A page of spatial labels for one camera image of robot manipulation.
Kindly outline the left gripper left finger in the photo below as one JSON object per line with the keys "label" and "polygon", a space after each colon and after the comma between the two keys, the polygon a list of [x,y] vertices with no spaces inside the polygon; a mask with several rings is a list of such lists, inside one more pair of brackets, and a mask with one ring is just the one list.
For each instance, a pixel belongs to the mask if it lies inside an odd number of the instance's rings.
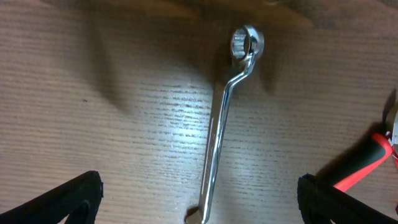
{"label": "left gripper left finger", "polygon": [[94,223],[103,182],[91,170],[1,214],[1,223]]}

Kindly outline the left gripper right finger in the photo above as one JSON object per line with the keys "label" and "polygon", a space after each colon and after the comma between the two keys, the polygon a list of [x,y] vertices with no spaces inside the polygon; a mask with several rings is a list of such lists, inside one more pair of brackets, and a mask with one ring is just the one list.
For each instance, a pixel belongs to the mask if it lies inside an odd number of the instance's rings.
{"label": "left gripper right finger", "polygon": [[319,181],[311,174],[298,179],[297,201],[305,224],[397,224],[397,220]]}

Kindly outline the orange handled cutting pliers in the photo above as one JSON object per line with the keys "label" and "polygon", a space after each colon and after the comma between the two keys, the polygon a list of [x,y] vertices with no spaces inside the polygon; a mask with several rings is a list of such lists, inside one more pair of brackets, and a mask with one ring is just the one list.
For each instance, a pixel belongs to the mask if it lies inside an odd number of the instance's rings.
{"label": "orange handled cutting pliers", "polygon": [[397,105],[388,111],[383,132],[372,133],[363,147],[338,159],[320,178],[346,192],[390,157],[397,159]]}

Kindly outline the silver offset ring wrench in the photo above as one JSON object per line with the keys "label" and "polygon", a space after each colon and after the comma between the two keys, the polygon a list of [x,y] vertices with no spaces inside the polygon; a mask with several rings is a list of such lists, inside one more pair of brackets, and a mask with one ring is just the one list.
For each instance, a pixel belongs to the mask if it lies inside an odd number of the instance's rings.
{"label": "silver offset ring wrench", "polygon": [[211,203],[216,186],[221,149],[234,88],[252,74],[265,47],[264,34],[252,25],[236,29],[230,41],[231,67],[215,81],[206,141],[205,160],[198,205],[184,222],[205,224],[210,219]]}

